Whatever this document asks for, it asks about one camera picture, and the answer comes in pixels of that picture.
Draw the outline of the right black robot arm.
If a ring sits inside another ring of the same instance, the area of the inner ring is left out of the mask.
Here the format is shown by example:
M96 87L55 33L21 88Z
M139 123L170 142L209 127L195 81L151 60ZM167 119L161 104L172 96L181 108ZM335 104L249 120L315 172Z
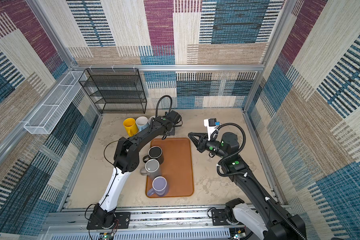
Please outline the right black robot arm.
M200 153L218 156L217 173L229 178L249 198L254 210L240 200L226 203L227 223L243 224L260 240L305 240L306 225L298 215L291 215L266 191L249 165L240 156L246 144L242 127L234 123L207 125L207 133L189 133Z

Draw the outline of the purple mug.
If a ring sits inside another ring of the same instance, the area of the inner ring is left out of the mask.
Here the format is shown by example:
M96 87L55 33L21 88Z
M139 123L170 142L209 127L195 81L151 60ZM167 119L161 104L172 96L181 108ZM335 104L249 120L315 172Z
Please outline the purple mug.
M156 177L152 182L152 188L148 190L147 196L151 197L156 194L159 197L164 197L169 192L169 184L164 177Z

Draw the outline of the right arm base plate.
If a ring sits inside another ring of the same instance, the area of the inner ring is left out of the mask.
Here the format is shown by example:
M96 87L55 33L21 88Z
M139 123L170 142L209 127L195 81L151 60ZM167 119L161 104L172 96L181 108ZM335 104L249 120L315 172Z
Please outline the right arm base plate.
M211 208L208 211L208 214L209 213L211 213L210 217L212 218L214 226L237 225L239 223L235 219L232 210L229 208Z

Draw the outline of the light blue mug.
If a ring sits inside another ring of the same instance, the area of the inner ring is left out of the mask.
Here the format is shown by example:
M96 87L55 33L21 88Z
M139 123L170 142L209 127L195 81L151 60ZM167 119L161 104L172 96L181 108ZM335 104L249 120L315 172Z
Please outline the light blue mug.
M136 125L138 127L139 132L143 131L144 129L146 129L150 124L148 122L148 118L145 116L141 116L138 117L136 119Z

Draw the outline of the yellow mug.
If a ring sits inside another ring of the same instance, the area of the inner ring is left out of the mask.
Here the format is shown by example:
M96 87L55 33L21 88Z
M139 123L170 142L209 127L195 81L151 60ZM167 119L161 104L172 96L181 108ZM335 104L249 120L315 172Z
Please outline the yellow mug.
M127 118L123 122L123 126L127 131L129 137L136 135L139 132L139 129L134 118Z

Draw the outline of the teal blue mug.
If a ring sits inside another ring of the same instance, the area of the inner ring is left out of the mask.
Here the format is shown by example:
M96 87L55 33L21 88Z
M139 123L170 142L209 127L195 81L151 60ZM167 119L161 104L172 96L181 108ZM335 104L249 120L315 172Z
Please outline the teal blue mug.
M154 121L155 118L156 118L155 116L151 116L151 117L148 119L149 125L151 125L151 124L153 123L153 121Z

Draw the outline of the grey mug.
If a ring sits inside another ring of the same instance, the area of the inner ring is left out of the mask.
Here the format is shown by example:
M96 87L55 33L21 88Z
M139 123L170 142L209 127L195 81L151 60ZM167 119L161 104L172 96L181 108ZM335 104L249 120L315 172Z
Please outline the grey mug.
M162 175L160 163L156 159L150 159L145 163L145 166L140 170L140 175L146 176L152 181Z

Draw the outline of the black mug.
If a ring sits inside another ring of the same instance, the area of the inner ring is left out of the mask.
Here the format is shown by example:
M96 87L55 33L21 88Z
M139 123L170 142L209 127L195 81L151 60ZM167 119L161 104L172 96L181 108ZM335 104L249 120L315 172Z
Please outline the black mug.
M163 150L159 146L153 146L149 149L148 155L143 157L143 162L146 163L151 159L155 159L161 165L164 162Z

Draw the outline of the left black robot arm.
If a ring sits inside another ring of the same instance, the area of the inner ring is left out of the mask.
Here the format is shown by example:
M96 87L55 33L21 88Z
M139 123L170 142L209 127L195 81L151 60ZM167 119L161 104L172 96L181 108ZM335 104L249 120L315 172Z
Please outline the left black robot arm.
M118 199L129 175L139 166L140 150L158 136L162 136L163 140L166 139L169 133L173 131L173 128L177 127L178 123L181 122L181 115L172 111L173 99L171 96L162 96L158 103L164 98L170 100L169 110L164 116L158 115L158 107L156 107L155 118L151 120L148 128L127 139L121 137L117 141L113 174L103 197L94 205L93 212L88 218L88 231L112 230L116 226L117 216L115 210Z

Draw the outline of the brown plastic tray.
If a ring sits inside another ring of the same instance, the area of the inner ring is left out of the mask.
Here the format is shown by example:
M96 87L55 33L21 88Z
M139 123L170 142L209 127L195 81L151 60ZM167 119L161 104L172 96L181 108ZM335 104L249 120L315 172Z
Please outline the brown plastic tray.
M191 144L188 138L154 139L151 147L163 150L164 162L160 169L169 185L169 197L189 197L194 193L193 164Z

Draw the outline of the aluminium mounting rail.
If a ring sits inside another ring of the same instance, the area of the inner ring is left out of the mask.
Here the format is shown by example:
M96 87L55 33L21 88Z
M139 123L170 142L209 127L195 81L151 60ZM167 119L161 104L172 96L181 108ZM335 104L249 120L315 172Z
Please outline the aluminium mounting rail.
M225 205L121 207L130 212L127 229L87 230L89 212L64 210L48 215L40 240L239 240L259 239L243 224L214 226L209 209Z

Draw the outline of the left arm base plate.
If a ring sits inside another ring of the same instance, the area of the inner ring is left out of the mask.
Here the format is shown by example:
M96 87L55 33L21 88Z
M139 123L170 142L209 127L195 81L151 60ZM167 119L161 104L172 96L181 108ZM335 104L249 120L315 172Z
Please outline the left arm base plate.
M92 213L87 230L127 229L130 224L130 212L96 212Z

